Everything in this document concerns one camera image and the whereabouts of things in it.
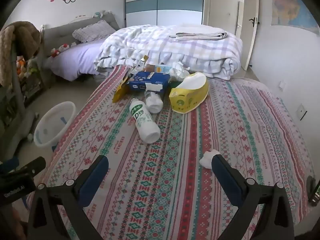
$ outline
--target plaid duvet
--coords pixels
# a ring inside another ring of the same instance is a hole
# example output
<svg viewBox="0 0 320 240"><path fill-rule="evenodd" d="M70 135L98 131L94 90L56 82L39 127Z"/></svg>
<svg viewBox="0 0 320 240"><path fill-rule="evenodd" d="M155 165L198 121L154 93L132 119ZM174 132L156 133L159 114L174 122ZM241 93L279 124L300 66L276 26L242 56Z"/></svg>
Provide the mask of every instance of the plaid duvet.
<svg viewBox="0 0 320 240"><path fill-rule="evenodd" d="M95 59L98 72L112 71L116 65L136 65L144 55L149 64L181 61L191 71L229 80L241 66L242 41L231 33L219 41L176 41L169 34L174 26L140 25L110 35Z"/></svg>

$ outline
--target screw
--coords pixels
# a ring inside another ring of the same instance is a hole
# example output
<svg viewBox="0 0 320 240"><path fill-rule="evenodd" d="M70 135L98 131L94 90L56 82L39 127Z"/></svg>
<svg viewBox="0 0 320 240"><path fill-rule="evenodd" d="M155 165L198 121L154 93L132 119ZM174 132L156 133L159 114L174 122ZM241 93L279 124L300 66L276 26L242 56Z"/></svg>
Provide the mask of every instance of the screw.
<svg viewBox="0 0 320 240"><path fill-rule="evenodd" d="M255 184L255 181L254 181L254 179L248 178L248 179L247 179L247 183L248 183L249 185L253 185L253 184Z"/></svg>
<svg viewBox="0 0 320 240"><path fill-rule="evenodd" d="M283 184L281 182L277 182L277 187L278 188L283 188Z"/></svg>
<svg viewBox="0 0 320 240"><path fill-rule="evenodd" d="M67 182L66 182L66 185L67 186L71 186L72 184L74 184L74 182L75 181L73 179L68 179Z"/></svg>
<svg viewBox="0 0 320 240"><path fill-rule="evenodd" d="M43 189L43 188L44 188L44 184L43 183L38 185L38 189Z"/></svg>

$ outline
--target bed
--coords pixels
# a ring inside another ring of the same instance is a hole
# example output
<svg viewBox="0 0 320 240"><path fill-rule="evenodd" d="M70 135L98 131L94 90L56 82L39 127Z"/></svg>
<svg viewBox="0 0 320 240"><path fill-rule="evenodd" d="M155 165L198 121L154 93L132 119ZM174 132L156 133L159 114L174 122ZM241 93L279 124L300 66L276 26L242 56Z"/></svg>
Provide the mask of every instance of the bed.
<svg viewBox="0 0 320 240"><path fill-rule="evenodd" d="M218 40L176 40L175 33L224 33L205 25L138 25L118 30L102 44L94 63L107 72L116 65L135 66L145 55L147 64L172 65L181 62L192 72L230 80L241 68L242 41L231 33Z"/></svg>
<svg viewBox="0 0 320 240"><path fill-rule="evenodd" d="M75 80L81 74L101 74L95 70L93 62L106 38L80 43L72 36L74 30L97 23L100 20L105 20L115 30L120 29L111 12L106 13L102 18L90 18L55 28L44 29L40 53L43 68L50 69L55 75L69 81ZM73 42L77 43L76 47L64 51L55 58L50 57L53 48L57 49L63 44L71 45Z"/></svg>
<svg viewBox="0 0 320 240"><path fill-rule="evenodd" d="M98 155L110 168L84 209L104 239L217 239L236 207L199 160L218 150L244 177L284 184L294 223L309 212L306 179L314 175L303 138L282 100L259 82L209 79L206 100L182 115L168 98L154 115L160 139L142 143L129 113L131 96L112 103L126 72L117 66L88 99L41 178L47 186L77 178ZM63 209L72 239L75 232ZM244 239L249 239L261 208Z"/></svg>

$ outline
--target brown blanket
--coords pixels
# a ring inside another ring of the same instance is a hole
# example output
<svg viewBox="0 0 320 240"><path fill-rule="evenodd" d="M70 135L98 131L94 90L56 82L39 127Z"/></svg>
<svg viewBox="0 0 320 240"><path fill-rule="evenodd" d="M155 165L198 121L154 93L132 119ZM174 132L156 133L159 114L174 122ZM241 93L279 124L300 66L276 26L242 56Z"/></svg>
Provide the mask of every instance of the brown blanket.
<svg viewBox="0 0 320 240"><path fill-rule="evenodd" d="M11 85L11 43L16 42L18 56L30 59L40 46L40 32L30 22L14 22L0 32L0 84Z"/></svg>

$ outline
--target white plastic bottle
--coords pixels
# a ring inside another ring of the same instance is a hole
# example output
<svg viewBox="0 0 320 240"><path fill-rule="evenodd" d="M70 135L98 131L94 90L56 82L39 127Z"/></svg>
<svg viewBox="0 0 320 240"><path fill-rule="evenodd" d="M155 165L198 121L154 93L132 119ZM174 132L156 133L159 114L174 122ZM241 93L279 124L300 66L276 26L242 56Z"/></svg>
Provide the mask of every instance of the white plastic bottle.
<svg viewBox="0 0 320 240"><path fill-rule="evenodd" d="M160 128L153 121L144 102L134 98L131 100L130 113L136 120L140 138L145 143L154 143L160 138Z"/></svg>
<svg viewBox="0 0 320 240"><path fill-rule="evenodd" d="M161 97L155 92L145 91L144 96L146 98L146 107L152 114L157 114L163 107Z"/></svg>

